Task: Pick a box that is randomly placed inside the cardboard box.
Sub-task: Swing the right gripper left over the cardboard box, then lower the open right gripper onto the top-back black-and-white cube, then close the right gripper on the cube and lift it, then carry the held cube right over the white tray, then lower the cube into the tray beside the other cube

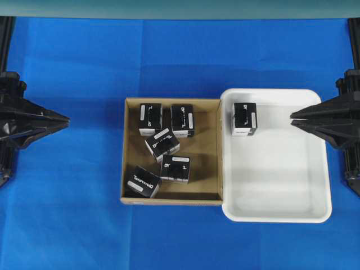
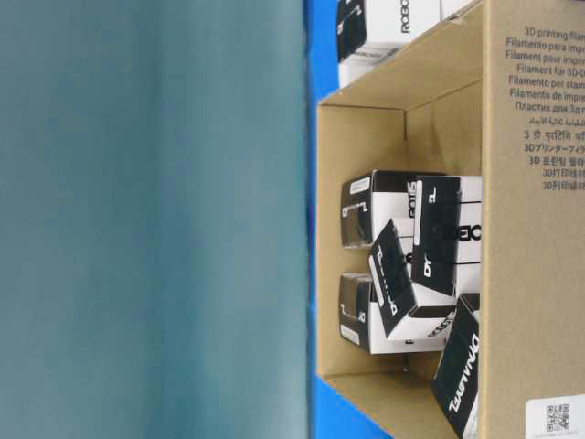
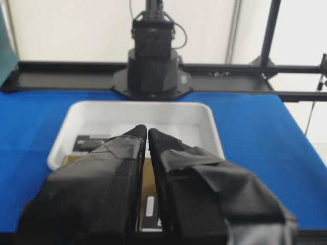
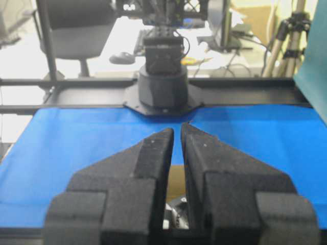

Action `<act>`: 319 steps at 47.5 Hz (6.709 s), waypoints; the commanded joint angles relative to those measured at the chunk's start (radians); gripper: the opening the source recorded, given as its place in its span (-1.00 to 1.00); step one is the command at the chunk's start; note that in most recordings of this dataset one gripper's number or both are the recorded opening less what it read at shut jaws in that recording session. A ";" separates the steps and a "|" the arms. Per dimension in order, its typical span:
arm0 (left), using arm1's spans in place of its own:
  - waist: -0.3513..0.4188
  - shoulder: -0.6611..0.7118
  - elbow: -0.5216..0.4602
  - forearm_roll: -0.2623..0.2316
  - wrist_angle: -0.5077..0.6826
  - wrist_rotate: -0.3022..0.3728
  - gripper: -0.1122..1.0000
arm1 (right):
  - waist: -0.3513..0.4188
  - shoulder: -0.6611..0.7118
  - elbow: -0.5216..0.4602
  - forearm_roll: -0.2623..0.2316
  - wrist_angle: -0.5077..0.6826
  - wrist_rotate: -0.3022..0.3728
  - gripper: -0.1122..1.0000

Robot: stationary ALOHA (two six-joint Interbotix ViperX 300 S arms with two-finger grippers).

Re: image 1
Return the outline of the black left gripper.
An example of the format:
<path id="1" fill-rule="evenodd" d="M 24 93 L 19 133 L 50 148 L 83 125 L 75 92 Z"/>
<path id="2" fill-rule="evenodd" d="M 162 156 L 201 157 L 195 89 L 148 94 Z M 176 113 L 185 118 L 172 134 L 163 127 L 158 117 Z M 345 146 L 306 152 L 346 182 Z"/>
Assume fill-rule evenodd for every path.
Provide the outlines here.
<path id="1" fill-rule="evenodd" d="M 28 100 L 22 100 L 26 83 L 17 72 L 1 72 L 1 141 L 15 149 L 25 149 L 33 142 L 69 126 L 70 118 Z M 28 121 L 26 118 L 55 121 Z"/>

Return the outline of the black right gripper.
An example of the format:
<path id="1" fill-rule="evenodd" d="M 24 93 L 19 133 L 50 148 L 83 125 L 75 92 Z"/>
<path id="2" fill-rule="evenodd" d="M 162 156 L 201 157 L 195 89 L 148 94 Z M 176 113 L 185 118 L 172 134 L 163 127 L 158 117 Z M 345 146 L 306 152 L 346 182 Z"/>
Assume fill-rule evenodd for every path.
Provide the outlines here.
<path id="1" fill-rule="evenodd" d="M 339 97 L 308 106 L 290 115 L 291 125 L 313 134 L 335 149 L 346 149 L 359 142 L 359 69 L 349 69 L 336 81 Z M 331 121 L 301 120 L 341 114 L 345 124 Z"/>

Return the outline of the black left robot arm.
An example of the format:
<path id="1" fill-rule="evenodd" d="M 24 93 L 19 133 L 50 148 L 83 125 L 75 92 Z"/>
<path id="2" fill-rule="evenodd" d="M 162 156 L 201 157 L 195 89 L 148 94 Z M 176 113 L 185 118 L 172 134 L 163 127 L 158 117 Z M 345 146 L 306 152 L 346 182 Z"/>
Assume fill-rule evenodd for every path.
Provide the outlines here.
<path id="1" fill-rule="evenodd" d="M 26 83 L 17 72 L 6 70 L 14 26 L 13 16 L 1 17 L 1 186 L 14 174 L 19 150 L 70 123 L 68 117 L 25 99 Z"/>

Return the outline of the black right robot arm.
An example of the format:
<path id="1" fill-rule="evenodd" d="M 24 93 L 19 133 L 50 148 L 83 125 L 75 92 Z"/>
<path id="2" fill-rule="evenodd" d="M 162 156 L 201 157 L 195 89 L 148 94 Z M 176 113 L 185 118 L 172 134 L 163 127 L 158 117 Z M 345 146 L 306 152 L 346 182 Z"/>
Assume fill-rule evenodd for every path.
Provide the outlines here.
<path id="1" fill-rule="evenodd" d="M 348 19 L 354 69 L 336 81 L 339 95 L 290 115 L 291 125 L 344 151 L 345 180 L 359 188 L 359 18 Z"/>

